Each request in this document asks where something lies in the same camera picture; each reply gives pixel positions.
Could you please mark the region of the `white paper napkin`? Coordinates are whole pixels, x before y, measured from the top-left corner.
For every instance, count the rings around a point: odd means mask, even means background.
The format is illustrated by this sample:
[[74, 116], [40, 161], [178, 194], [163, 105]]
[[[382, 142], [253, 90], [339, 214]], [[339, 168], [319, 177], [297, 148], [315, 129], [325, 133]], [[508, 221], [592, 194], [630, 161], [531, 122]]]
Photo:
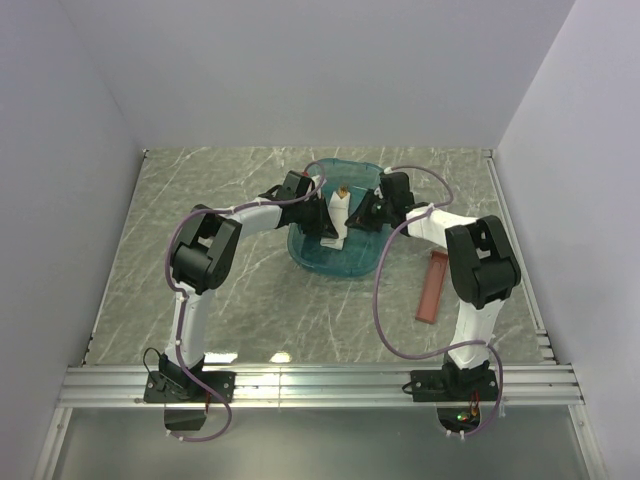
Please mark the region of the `white paper napkin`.
[[350, 192], [345, 198], [339, 197], [338, 190], [333, 192], [331, 199], [329, 200], [328, 210], [333, 225], [339, 234], [339, 238], [336, 240], [322, 238], [320, 240], [320, 245], [322, 247], [331, 248], [334, 250], [343, 249], [344, 242], [348, 236], [348, 227], [345, 226], [345, 221], [349, 217], [350, 199]]

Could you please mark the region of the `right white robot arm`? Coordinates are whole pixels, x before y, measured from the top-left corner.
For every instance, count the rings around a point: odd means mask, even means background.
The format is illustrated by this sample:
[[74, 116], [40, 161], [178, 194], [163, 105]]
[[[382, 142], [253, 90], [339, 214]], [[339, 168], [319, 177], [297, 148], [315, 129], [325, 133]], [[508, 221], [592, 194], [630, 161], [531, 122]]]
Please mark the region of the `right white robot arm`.
[[[495, 215], [480, 218], [450, 213], [453, 189], [444, 178], [426, 168], [445, 188], [437, 203], [418, 203], [405, 166], [388, 167], [379, 186], [365, 194], [345, 226], [362, 231], [392, 227], [375, 270], [372, 313], [374, 326], [388, 351], [405, 360], [426, 360], [447, 355], [460, 370], [479, 368], [494, 354], [490, 344], [497, 317], [521, 282], [521, 269], [502, 221]], [[398, 235], [425, 240], [447, 251], [452, 285], [459, 299], [454, 336], [449, 346], [424, 354], [402, 353], [387, 340], [378, 309], [379, 282], [392, 243]]]

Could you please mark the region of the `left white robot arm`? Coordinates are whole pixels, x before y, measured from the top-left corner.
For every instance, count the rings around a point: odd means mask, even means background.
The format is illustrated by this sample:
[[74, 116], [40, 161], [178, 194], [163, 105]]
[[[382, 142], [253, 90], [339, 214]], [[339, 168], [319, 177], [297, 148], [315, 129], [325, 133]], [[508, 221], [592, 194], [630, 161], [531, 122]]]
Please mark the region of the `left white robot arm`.
[[290, 171], [283, 183], [248, 203], [223, 209], [198, 205], [179, 223], [165, 257], [165, 278], [176, 303], [171, 337], [159, 360], [162, 375], [182, 388], [200, 383], [209, 305], [242, 240], [290, 224], [312, 236], [337, 237], [322, 195], [325, 183], [324, 172]]

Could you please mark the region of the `teal transparent plastic bin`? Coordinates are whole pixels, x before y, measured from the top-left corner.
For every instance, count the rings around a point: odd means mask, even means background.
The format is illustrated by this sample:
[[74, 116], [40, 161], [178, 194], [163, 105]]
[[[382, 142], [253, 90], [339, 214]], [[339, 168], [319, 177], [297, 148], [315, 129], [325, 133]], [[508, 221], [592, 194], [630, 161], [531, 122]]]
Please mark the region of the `teal transparent plastic bin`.
[[[324, 167], [326, 183], [322, 193], [329, 203], [334, 191], [345, 185], [349, 193], [348, 213], [353, 214], [369, 189], [379, 187], [383, 169], [367, 162], [325, 158], [318, 161]], [[360, 277], [375, 271], [391, 228], [384, 225], [380, 232], [365, 232], [348, 228], [341, 250], [323, 246], [320, 237], [309, 237], [297, 224], [289, 226], [287, 248], [291, 258], [303, 268], [317, 274], [335, 277]]]

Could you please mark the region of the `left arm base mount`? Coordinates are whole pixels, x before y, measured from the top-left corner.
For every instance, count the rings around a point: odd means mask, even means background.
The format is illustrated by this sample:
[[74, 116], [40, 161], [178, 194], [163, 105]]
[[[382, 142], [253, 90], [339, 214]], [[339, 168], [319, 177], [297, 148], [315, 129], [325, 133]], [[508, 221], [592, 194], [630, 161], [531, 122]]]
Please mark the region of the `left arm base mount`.
[[[231, 371], [205, 371], [199, 380], [215, 390], [226, 402], [233, 400], [236, 373]], [[147, 378], [143, 402], [148, 404], [221, 403], [208, 390], [182, 376], [176, 382], [159, 371], [152, 371]]]

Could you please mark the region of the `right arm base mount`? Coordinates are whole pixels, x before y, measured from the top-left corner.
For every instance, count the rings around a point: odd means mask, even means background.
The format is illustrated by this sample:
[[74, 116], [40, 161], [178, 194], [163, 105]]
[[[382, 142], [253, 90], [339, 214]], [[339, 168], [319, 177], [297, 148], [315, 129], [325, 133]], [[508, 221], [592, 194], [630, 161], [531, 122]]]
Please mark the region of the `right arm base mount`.
[[470, 374], [445, 368], [412, 370], [402, 391], [414, 402], [495, 401], [499, 382], [493, 370]]

